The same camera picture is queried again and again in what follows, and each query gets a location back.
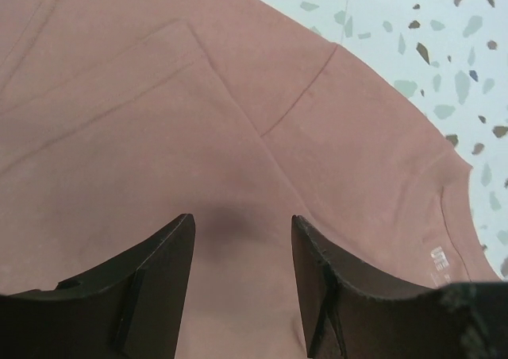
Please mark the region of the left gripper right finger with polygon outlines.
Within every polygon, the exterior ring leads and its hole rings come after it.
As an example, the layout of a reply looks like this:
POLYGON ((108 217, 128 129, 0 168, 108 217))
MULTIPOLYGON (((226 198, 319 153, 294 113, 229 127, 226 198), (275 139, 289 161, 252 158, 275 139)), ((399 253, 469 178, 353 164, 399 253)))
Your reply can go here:
POLYGON ((333 244, 302 216, 291 244, 309 358, 505 358, 507 284, 426 288, 333 244))

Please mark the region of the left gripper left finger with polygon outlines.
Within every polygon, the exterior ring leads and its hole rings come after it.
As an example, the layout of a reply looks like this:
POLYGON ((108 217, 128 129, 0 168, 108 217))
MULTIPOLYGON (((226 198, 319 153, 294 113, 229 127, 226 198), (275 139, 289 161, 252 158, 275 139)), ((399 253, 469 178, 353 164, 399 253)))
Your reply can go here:
POLYGON ((181 214, 51 291, 2 296, 1 356, 173 358, 194 240, 194 217, 181 214))

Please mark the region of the pink t shirt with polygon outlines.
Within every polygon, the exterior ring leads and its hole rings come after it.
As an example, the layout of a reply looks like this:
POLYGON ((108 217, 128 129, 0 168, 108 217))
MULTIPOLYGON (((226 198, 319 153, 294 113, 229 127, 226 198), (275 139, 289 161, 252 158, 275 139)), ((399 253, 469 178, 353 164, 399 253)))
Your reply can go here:
POLYGON ((1 289, 182 213, 177 355, 301 358, 291 217, 404 280, 496 280, 470 165, 344 47, 259 0, 1 0, 1 289))

